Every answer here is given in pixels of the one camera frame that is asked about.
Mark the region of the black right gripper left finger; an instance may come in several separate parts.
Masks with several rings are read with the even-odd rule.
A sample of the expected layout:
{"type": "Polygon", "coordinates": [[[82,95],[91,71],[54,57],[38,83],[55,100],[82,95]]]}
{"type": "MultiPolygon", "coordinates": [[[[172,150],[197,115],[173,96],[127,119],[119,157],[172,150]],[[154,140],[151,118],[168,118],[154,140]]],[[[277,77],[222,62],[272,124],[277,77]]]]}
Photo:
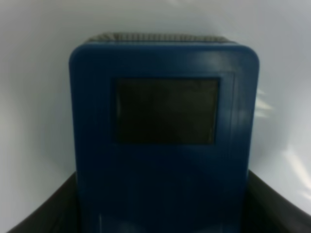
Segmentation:
{"type": "Polygon", "coordinates": [[[79,233],[76,173],[10,233],[79,233]]]}

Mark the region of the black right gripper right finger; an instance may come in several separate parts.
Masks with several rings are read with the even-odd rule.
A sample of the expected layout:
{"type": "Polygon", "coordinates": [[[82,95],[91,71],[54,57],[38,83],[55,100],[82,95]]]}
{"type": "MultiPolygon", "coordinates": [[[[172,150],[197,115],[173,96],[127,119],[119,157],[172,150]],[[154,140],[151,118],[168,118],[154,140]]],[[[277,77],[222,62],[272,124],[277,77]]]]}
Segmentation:
{"type": "Polygon", "coordinates": [[[311,216],[248,172],[243,201],[242,233],[309,233],[311,216]]]}

